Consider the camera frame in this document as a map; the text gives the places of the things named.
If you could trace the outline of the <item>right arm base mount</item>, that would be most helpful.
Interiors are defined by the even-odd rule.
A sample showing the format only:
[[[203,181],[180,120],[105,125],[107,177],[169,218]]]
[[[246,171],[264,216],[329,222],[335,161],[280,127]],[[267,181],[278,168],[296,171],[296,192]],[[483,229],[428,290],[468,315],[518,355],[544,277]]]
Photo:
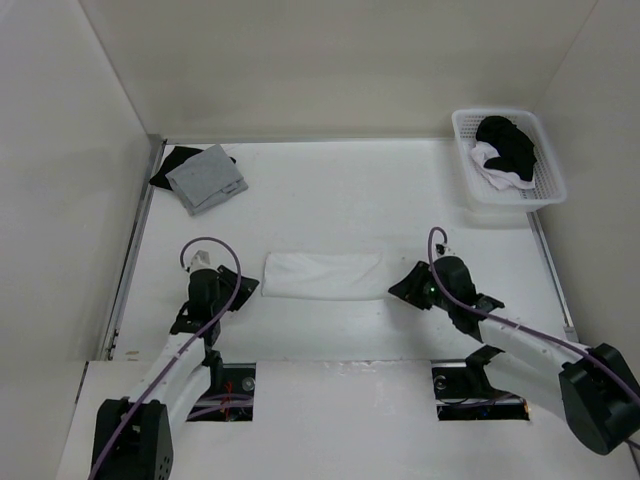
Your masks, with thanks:
[[[436,361],[431,365],[440,421],[530,420],[522,397],[489,383],[484,367],[499,353],[499,349],[483,346],[464,360]]]

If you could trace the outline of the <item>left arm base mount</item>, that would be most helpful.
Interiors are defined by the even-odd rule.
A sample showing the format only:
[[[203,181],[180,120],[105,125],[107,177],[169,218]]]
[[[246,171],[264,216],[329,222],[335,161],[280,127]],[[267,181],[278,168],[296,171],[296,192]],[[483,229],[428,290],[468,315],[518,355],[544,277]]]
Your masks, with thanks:
[[[248,422],[253,420],[256,364],[223,364],[211,387],[196,401],[190,422]]]

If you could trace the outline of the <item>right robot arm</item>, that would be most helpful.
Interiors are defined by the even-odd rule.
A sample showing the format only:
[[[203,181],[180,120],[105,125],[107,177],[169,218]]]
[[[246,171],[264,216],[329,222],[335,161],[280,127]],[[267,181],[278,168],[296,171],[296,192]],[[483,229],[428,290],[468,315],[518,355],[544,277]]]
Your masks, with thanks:
[[[418,262],[389,294],[420,310],[437,307],[481,343],[465,363],[464,384],[483,396],[503,391],[564,421],[578,441],[607,455],[639,431],[639,383],[619,350],[589,347],[498,320],[503,302],[481,294],[464,262]]]

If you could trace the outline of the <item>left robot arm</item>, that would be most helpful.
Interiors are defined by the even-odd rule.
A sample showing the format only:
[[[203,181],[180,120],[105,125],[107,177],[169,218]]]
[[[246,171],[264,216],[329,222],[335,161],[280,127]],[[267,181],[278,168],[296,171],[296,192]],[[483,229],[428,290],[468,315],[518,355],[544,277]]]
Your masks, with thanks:
[[[187,301],[161,354],[127,395],[98,409],[89,478],[167,479],[186,422],[251,419],[254,366],[229,366],[214,346],[221,317],[258,285],[225,266],[190,269]]]

